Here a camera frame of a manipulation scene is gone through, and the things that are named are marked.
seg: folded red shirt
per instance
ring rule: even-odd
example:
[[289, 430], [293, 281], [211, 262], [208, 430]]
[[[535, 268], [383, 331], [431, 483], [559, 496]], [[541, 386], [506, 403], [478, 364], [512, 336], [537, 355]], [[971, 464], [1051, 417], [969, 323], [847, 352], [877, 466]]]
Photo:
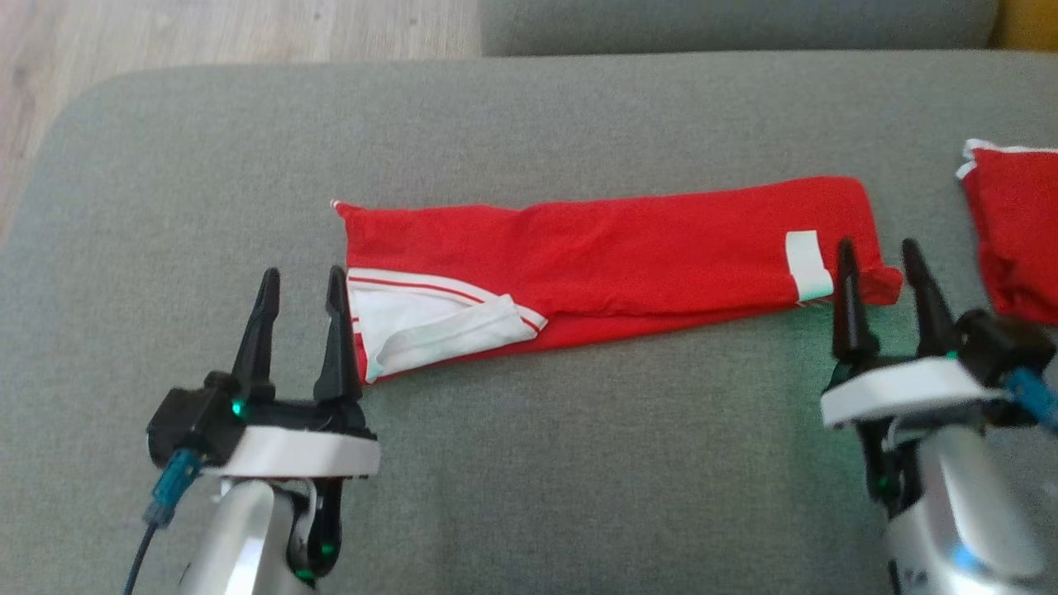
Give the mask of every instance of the folded red shirt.
[[792, 308], [833, 292], [842, 237], [867, 303], [893, 304], [901, 284], [851, 178], [522, 211], [334, 209], [365, 382]]
[[1058, 149], [966, 141], [963, 181], [997, 312], [1058, 324]]

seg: yellow object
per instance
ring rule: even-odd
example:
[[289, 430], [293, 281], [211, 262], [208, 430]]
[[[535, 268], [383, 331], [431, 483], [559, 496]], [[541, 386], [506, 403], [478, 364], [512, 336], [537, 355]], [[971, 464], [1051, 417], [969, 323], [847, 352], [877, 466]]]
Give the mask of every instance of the yellow object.
[[1058, 1], [1003, 0], [992, 40], [1005, 50], [1058, 52]]

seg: couch backrest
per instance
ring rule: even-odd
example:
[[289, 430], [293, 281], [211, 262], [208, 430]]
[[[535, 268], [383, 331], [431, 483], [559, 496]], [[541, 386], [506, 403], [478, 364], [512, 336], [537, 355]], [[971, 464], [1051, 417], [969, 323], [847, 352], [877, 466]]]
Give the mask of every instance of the couch backrest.
[[999, 0], [480, 0], [487, 55], [980, 48]]

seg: red cloth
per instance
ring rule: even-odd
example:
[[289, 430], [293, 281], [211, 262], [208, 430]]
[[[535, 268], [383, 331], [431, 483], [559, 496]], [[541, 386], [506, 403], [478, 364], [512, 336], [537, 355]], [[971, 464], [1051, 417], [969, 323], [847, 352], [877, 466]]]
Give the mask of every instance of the red cloth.
[[1058, 324], [1058, 150], [967, 141], [960, 169], [996, 311]]
[[[377, 283], [401, 289], [433, 287], [383, 275], [388, 271], [437, 275], [510, 294], [526, 324], [546, 324], [531, 340], [469, 357], [569, 347], [794, 308], [803, 295], [787, 256], [791, 232], [816, 233], [831, 284], [838, 242], [853, 238], [869, 304], [895, 303], [902, 281], [883, 265], [867, 194], [851, 178], [552, 202], [523, 211], [334, 206], [348, 236], [350, 292], [353, 283], [380, 276]], [[355, 305], [353, 310], [358, 315]], [[364, 371], [363, 341], [358, 351]]]

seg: gray cushion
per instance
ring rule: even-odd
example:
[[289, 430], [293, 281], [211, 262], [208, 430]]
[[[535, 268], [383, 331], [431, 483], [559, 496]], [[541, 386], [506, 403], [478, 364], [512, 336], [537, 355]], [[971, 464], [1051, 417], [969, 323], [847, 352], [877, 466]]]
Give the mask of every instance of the gray cushion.
[[[56, 122], [0, 250], [4, 592], [121, 587], [157, 477], [144, 427], [170, 386], [230, 365], [271, 265], [273, 375], [309, 397], [344, 253], [331, 199], [526, 206], [855, 176], [887, 258], [918, 237], [963, 310], [986, 296], [961, 145], [1055, 145], [1055, 96], [1054, 56], [983, 52], [194, 68], [98, 87]], [[871, 317], [887, 348], [913, 349], [907, 296]], [[888, 593], [858, 446], [820, 423], [829, 319], [368, 387], [382, 472], [351, 486], [325, 591]], [[992, 441], [1058, 543], [1056, 445]], [[156, 539], [144, 593], [176, 591], [215, 488], [193, 487]]]
[[997, 0], [480, 0], [487, 55], [981, 48]]

